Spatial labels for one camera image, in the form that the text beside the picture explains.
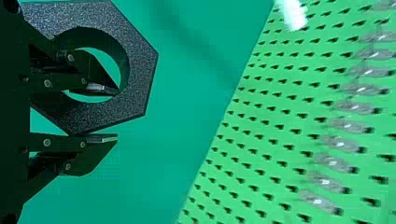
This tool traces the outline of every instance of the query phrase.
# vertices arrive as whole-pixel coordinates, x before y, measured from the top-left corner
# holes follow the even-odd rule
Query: green backdrop
[[[175,223],[273,4],[113,2],[160,53],[148,113],[105,130],[120,142],[99,167],[53,181],[24,206],[21,224]],[[62,134],[34,111],[32,132]]]

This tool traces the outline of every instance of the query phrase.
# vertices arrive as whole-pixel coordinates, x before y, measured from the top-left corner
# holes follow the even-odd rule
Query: metal plate
[[[70,135],[91,133],[142,117],[158,53],[111,1],[23,3],[26,21],[64,49],[98,48],[120,67],[120,94],[98,103],[62,92],[32,95],[32,107]]]

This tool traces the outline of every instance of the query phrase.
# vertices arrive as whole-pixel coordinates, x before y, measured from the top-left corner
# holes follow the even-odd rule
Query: bolt
[[[51,88],[52,87],[52,82],[50,82],[48,79],[44,80],[44,86],[46,88]]]
[[[66,171],[70,170],[71,168],[72,168],[72,164],[70,164],[69,162],[67,162],[67,163],[64,165],[64,169],[65,169]]]
[[[74,58],[73,54],[67,55],[67,61],[69,61],[70,63],[73,63],[74,60],[75,60],[75,58]]]
[[[43,144],[44,144],[44,147],[49,147],[50,146],[50,140],[49,139],[44,140]]]

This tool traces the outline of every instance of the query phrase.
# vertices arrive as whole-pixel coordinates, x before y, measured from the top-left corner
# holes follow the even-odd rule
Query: black foam mount
[[[102,50],[121,73],[120,92],[108,101],[83,103],[58,91],[32,95],[35,110],[69,135],[145,115],[158,53],[111,1],[23,3],[21,7],[25,20],[59,48]]]
[[[54,178],[90,173],[117,144],[116,134],[92,132],[145,115],[158,53],[109,0],[2,0],[0,27],[0,223],[16,224]],[[120,86],[83,48],[114,59]],[[65,91],[112,98],[84,103]],[[30,107],[67,136],[30,133]]]

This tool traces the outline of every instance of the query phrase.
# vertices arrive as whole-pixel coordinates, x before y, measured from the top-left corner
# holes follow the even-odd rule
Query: circular opening
[[[21,10],[17,0],[3,0],[4,8],[12,14],[18,14]]]
[[[117,63],[105,52],[99,49],[93,48],[81,48],[95,56],[98,62],[105,68],[106,72],[110,75],[113,81],[120,87],[120,69],[117,66]],[[64,91],[64,93],[72,99],[77,101],[85,102],[85,103],[102,103],[110,100],[111,96],[85,96],[76,94],[70,91]]]
[[[17,224],[18,218],[15,214],[8,214],[3,218],[2,224]]]

